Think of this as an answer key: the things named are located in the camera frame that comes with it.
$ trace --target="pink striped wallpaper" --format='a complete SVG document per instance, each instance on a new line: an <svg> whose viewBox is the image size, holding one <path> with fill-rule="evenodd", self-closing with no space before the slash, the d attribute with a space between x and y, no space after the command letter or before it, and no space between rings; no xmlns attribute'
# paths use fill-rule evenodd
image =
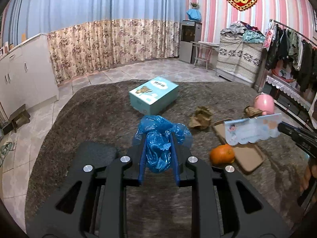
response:
<svg viewBox="0 0 317 238"><path fill-rule="evenodd" d="M220 31L231 22L242 20L258 27L264 34L269 19L275 19L312 39L313 8L308 0L258 0L243 12L226 0L186 0L199 2L202 14L202 41L219 43Z"/></svg>

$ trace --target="tiled floor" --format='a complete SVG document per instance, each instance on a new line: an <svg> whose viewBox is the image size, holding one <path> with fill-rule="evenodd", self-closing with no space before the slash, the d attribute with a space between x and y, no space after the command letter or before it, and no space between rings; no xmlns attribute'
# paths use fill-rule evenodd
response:
<svg viewBox="0 0 317 238"><path fill-rule="evenodd" d="M28 181L43 140L63 106L75 92L85 86L116 83L130 79L152 79L164 76L176 82L224 82L215 71L180 62L178 59L153 60L113 68L75 77L59 85L60 99L31 114L31 122L10 135L16 142L15 150L9 152L3 164L4 204L25 231L24 207ZM284 114L283 120L293 125L295 121Z"/></svg>

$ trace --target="box lid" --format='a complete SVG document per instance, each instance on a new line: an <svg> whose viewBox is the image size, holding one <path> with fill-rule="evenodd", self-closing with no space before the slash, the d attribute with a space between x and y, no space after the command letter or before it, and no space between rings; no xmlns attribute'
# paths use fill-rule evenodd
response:
<svg viewBox="0 0 317 238"><path fill-rule="evenodd" d="M129 93L151 105L177 87L178 85L173 82L162 77L156 77L131 90Z"/></svg>

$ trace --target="orange fruit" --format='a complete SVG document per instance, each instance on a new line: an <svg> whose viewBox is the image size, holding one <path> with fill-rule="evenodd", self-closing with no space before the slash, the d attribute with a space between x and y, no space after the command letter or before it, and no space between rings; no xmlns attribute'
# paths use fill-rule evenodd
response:
<svg viewBox="0 0 317 238"><path fill-rule="evenodd" d="M221 145L210 151L210 161L213 165L230 164L235 160L235 152L229 144Z"/></svg>

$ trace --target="hand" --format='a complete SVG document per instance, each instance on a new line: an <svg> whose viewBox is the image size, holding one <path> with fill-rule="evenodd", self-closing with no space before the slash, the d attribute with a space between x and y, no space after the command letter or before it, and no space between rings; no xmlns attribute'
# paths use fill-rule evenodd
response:
<svg viewBox="0 0 317 238"><path fill-rule="evenodd" d="M309 166L306 167L304 177L301 179L301 187L300 187L301 193L308 188L308 183L312 175L313 177L317 178L317 165L314 165L312 167L312 170L310 170ZM313 203L315 203L316 201L317 201L317 192L313 195L313 198L312 198Z"/></svg>

